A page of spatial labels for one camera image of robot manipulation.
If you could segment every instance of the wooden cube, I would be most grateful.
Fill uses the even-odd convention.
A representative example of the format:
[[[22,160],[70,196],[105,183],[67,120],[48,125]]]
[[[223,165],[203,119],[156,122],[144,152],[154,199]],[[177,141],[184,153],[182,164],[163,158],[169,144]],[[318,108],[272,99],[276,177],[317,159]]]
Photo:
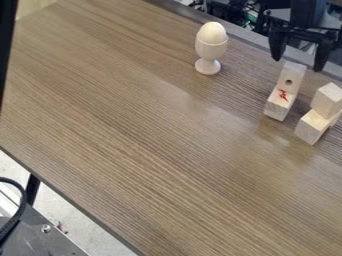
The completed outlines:
[[[325,119],[335,116],[342,109],[342,89],[334,83],[322,86],[310,106]]]
[[[278,121],[284,121],[288,112],[290,111],[297,95],[286,93],[286,97],[282,98],[281,94],[284,93],[277,88],[274,88],[270,97],[268,97],[264,114],[272,117]]]
[[[331,126],[335,125],[342,112],[329,119],[323,118],[314,109],[303,116],[296,127],[295,134],[310,145],[314,145]]]
[[[287,93],[297,94],[304,79],[305,72],[306,66],[286,61],[276,87]]]

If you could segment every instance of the egg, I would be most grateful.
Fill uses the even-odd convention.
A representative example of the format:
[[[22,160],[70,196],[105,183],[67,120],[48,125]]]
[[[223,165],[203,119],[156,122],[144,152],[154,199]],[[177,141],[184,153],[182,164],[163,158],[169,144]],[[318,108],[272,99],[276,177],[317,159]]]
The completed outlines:
[[[221,44],[228,39],[228,36],[220,23],[208,22],[200,28],[197,38],[207,44]]]

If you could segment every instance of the wooden table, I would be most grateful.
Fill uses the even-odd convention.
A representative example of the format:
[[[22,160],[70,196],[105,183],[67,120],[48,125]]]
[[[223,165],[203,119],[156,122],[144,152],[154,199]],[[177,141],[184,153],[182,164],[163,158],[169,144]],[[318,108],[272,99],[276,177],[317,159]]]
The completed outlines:
[[[342,122],[315,146],[262,114],[283,63],[231,38],[194,71],[201,24],[140,0],[61,0],[17,24],[2,148],[145,255],[342,255]]]

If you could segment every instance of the cable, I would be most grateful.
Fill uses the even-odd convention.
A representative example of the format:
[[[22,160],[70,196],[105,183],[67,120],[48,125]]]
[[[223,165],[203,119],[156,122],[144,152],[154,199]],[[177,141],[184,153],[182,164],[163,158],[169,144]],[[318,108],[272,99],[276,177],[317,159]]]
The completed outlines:
[[[13,229],[20,222],[20,217],[23,215],[26,205],[27,205],[27,195],[23,187],[16,181],[0,177],[0,182],[8,183],[16,187],[21,193],[20,205],[17,212],[12,216],[12,218],[0,229],[0,247],[6,241],[7,237],[11,234]]]

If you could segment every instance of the table leg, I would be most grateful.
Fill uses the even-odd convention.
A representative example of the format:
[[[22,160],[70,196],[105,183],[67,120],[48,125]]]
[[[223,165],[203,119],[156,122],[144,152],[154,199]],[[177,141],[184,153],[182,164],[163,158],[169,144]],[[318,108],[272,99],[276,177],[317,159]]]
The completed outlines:
[[[31,206],[33,206],[34,201],[36,200],[39,185],[40,180],[31,174],[26,186],[27,203]]]

